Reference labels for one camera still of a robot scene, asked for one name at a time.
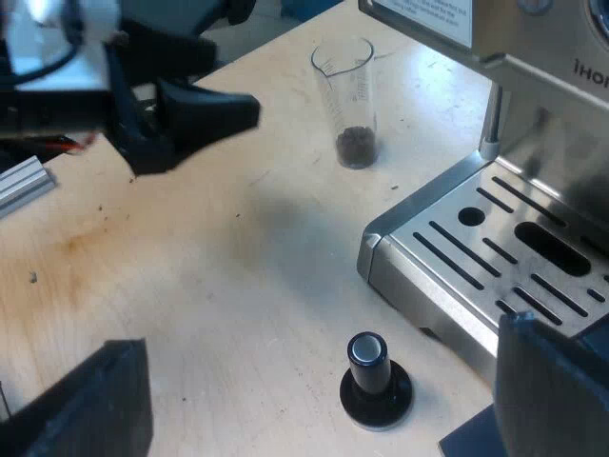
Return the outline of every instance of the light wood surface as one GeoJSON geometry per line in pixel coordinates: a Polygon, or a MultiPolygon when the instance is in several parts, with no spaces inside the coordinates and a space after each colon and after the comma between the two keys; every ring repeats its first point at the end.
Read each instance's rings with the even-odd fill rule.
{"type": "Polygon", "coordinates": [[[202,84],[254,94],[260,128],[132,183],[101,139],[50,162],[58,188],[0,221],[11,408],[106,340],[145,337],[152,456],[439,455],[490,391],[355,265],[367,223],[476,147],[489,83],[349,2],[202,84]],[[377,49],[383,150],[361,171],[336,161],[309,66],[339,33],[377,49]],[[355,427],[339,400],[346,344],[365,329],[415,384],[409,417],[386,433],[355,427]]]}

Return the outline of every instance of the clear plastic cup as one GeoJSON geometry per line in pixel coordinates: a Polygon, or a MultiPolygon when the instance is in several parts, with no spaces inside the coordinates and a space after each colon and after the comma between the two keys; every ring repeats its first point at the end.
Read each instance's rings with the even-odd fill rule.
{"type": "Polygon", "coordinates": [[[365,169],[379,155],[373,102],[374,46],[359,37],[324,41],[311,55],[335,134],[339,162],[365,169]]]}

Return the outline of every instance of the slot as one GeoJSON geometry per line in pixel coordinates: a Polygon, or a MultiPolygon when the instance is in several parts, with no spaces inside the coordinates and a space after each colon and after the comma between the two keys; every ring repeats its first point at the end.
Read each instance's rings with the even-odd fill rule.
{"type": "Polygon", "coordinates": [[[433,254],[436,255],[436,257],[438,257],[440,260],[442,260],[445,264],[447,264],[449,267],[451,267],[457,274],[460,275],[461,278],[463,278],[465,281],[467,281],[469,284],[471,284],[474,288],[476,288],[477,290],[484,290],[484,286],[476,279],[474,278],[472,275],[470,275],[467,271],[465,271],[463,268],[461,268],[459,265],[457,265],[455,262],[453,262],[450,257],[448,257],[446,254],[444,254],[441,250],[439,250],[438,248],[436,248],[429,240],[427,240],[424,236],[422,236],[420,233],[418,232],[414,232],[412,234],[412,236],[415,237],[415,239],[417,241],[419,241],[419,243],[421,243],[423,246],[425,246],[426,248],[428,248],[433,254]]]}
{"type": "Polygon", "coordinates": [[[585,276],[592,269],[583,255],[533,222],[518,224],[514,233],[526,246],[571,276],[585,276]]]}
{"type": "Polygon", "coordinates": [[[491,273],[496,278],[501,277],[501,273],[499,271],[497,271],[496,268],[494,268],[492,265],[490,265],[488,262],[486,262],[484,259],[482,259],[476,252],[474,252],[472,249],[468,248],[466,245],[464,245],[461,241],[459,241],[453,235],[448,233],[448,231],[446,231],[440,225],[438,225],[434,221],[431,221],[429,223],[429,225],[435,231],[437,231],[440,235],[442,235],[444,238],[446,238],[448,241],[450,241],[453,245],[455,245],[457,248],[459,248],[463,253],[465,253],[474,262],[476,262],[478,265],[480,265],[482,268],[484,268],[486,271],[491,273]]]}
{"type": "Polygon", "coordinates": [[[513,316],[514,314],[516,314],[514,309],[510,307],[507,303],[505,303],[503,300],[496,301],[495,305],[507,315],[513,316]]]}
{"type": "Polygon", "coordinates": [[[512,186],[510,186],[509,184],[507,184],[505,181],[503,181],[501,178],[498,178],[497,176],[493,177],[493,181],[498,184],[499,186],[501,186],[502,188],[504,188],[505,190],[507,190],[508,192],[510,192],[512,195],[514,195],[515,197],[520,198],[524,203],[526,203],[529,207],[536,209],[537,211],[539,211],[541,214],[543,214],[545,217],[547,217],[549,220],[551,220],[552,222],[554,222],[557,226],[561,226],[561,227],[567,227],[567,223],[564,222],[562,219],[560,219],[558,216],[554,215],[553,213],[551,213],[550,211],[548,211],[546,208],[544,208],[542,205],[540,205],[539,203],[537,203],[536,201],[532,200],[530,197],[527,197],[526,195],[524,195],[522,192],[520,192],[517,189],[514,189],[512,186]]]}
{"type": "Polygon", "coordinates": [[[532,308],[534,308],[543,316],[545,316],[552,324],[556,326],[562,325],[562,320],[559,318],[559,316],[557,316],[554,312],[552,312],[552,310],[547,308],[542,302],[540,302],[529,292],[527,292],[523,288],[514,288],[513,290],[514,293],[516,293],[524,302],[526,302],[532,308]]]}
{"type": "Polygon", "coordinates": [[[482,238],[482,242],[485,243],[491,249],[493,249],[498,255],[503,257],[510,264],[512,264],[512,265],[517,265],[518,264],[518,260],[516,260],[512,255],[508,254],[505,250],[503,250],[501,248],[501,246],[496,245],[495,243],[493,243],[488,238],[482,238]]]}
{"type": "Polygon", "coordinates": [[[577,303],[575,303],[572,299],[570,299],[569,297],[567,297],[564,293],[562,293],[560,290],[558,290],[557,288],[555,288],[554,286],[552,286],[550,283],[548,283],[545,279],[543,279],[542,277],[540,277],[538,274],[532,274],[531,275],[531,279],[533,281],[535,281],[537,284],[539,284],[540,286],[542,286],[543,288],[545,288],[548,292],[550,292],[552,295],[554,295],[556,298],[558,298],[559,300],[561,300],[566,306],[568,306],[570,309],[572,309],[574,312],[576,312],[577,314],[579,314],[581,317],[588,317],[588,311],[586,311],[584,308],[582,308],[580,305],[578,305],[577,303]]]}
{"type": "Polygon", "coordinates": [[[508,207],[507,205],[504,204],[504,202],[502,202],[499,198],[497,198],[495,195],[493,195],[490,192],[487,192],[486,190],[482,189],[482,188],[477,188],[476,191],[484,198],[486,198],[487,200],[489,200],[490,202],[494,203],[495,205],[497,205],[499,208],[503,209],[505,212],[507,212],[508,214],[512,214],[514,212],[513,209],[511,209],[510,207],[508,207]]]}
{"type": "Polygon", "coordinates": [[[588,238],[587,236],[583,235],[580,238],[581,242],[586,245],[588,248],[590,248],[591,250],[595,250],[597,252],[597,254],[602,255],[604,258],[606,258],[607,260],[609,260],[609,251],[607,251],[607,249],[605,249],[603,246],[601,246],[600,244],[598,244],[596,241],[592,241],[590,238],[588,238]]]}
{"type": "Polygon", "coordinates": [[[605,303],[605,297],[596,292],[593,288],[588,289],[588,295],[594,298],[599,303],[605,303]]]}

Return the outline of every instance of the black object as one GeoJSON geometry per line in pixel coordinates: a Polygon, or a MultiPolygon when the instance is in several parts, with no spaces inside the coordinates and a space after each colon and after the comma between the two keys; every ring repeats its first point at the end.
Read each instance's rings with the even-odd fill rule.
{"type": "Polygon", "coordinates": [[[255,5],[256,0],[121,0],[121,11],[143,24],[200,35],[224,17],[233,26],[244,22],[255,5]]]}
{"type": "Polygon", "coordinates": [[[493,405],[440,441],[443,457],[507,457],[493,405]]]}
{"type": "Polygon", "coordinates": [[[350,369],[341,381],[341,402],[360,426],[375,431],[398,424],[412,403],[412,383],[391,361],[384,339],[371,331],[354,336],[347,346],[350,369]]]}
{"type": "Polygon", "coordinates": [[[0,424],[3,457],[145,457],[151,440],[143,340],[106,343],[0,424]]]}
{"type": "Polygon", "coordinates": [[[530,313],[504,315],[495,411],[509,455],[609,455],[609,365],[530,313]]]}

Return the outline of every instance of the black knob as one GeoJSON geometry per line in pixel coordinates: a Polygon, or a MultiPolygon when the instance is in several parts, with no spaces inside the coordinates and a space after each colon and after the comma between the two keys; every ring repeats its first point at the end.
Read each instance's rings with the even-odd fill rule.
{"type": "Polygon", "coordinates": [[[370,331],[360,333],[347,346],[355,383],[366,393],[383,392],[391,380],[391,361],[384,339],[370,331]]]}
{"type": "Polygon", "coordinates": [[[341,402],[360,426],[375,431],[397,425],[412,403],[408,374],[389,359],[384,339],[371,331],[347,346],[350,369],[341,382],[341,402]]]}

